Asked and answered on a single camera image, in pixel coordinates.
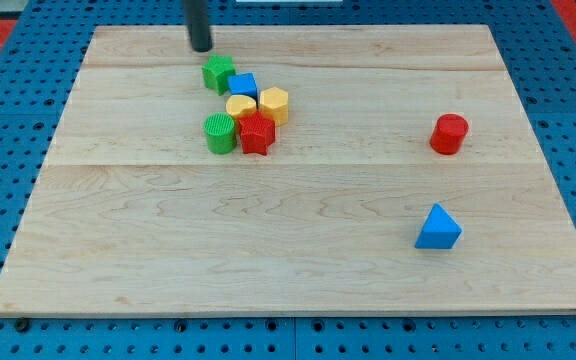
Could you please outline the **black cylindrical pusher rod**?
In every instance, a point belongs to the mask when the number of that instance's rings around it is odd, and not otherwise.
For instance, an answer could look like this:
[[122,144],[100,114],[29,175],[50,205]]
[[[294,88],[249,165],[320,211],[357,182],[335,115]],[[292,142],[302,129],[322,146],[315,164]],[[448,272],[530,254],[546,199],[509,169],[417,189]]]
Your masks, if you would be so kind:
[[182,10],[191,48],[200,53],[213,47],[210,18],[206,0],[182,0]]

